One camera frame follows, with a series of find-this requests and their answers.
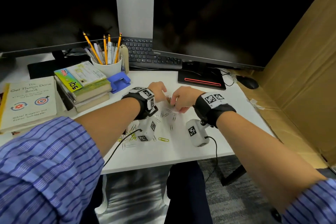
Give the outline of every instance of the white cup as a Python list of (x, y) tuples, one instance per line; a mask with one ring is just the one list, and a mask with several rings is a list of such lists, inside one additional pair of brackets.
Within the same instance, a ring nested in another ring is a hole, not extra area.
[(121, 57), (119, 62), (112, 64), (112, 65), (100, 65), (100, 64), (95, 63), (92, 59), (91, 61), (92, 61), (92, 64), (95, 66), (95, 68), (99, 69), (104, 75), (106, 75), (107, 78), (109, 78), (112, 75), (115, 75), (121, 72), (121, 64), (122, 64), (123, 58)]

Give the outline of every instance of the blue striped sleeve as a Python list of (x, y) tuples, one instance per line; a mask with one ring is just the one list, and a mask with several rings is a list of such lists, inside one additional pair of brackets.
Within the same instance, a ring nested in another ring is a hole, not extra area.
[(336, 181), (320, 181), (305, 190), (286, 209), (283, 223), (335, 224), (336, 223)]
[(66, 117), (9, 141), (0, 147), (0, 223), (78, 223), (103, 164), (84, 127)]

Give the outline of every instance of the computer monitor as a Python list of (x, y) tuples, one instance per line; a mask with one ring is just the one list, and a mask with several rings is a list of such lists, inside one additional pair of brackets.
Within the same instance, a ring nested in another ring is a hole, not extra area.
[(154, 0), (155, 54), (263, 70), (314, 0)]
[(1, 0), (0, 56), (20, 57), (88, 46), (119, 36), (116, 0)]

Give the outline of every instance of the computer mouse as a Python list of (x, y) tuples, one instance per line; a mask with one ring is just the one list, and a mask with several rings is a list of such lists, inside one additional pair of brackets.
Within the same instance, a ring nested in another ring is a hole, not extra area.
[(251, 90), (254, 90), (259, 87), (259, 84), (255, 79), (252, 79), (250, 77), (245, 77), (241, 75), (236, 75), (237, 81), (240, 82), (242, 85), (244, 85), (246, 88), (249, 88)]

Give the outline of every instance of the wristband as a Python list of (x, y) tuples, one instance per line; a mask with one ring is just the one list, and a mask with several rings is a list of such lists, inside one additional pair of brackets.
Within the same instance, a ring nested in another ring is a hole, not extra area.
[(122, 99), (124, 98), (135, 98), (138, 100), (140, 104), (140, 112), (135, 120), (143, 120), (158, 111), (158, 108), (155, 105), (154, 93), (148, 88), (135, 87), (122, 97)]
[(216, 128), (217, 119), (223, 112), (236, 112), (221, 94), (215, 92), (206, 92), (200, 95), (193, 107), (201, 120)]

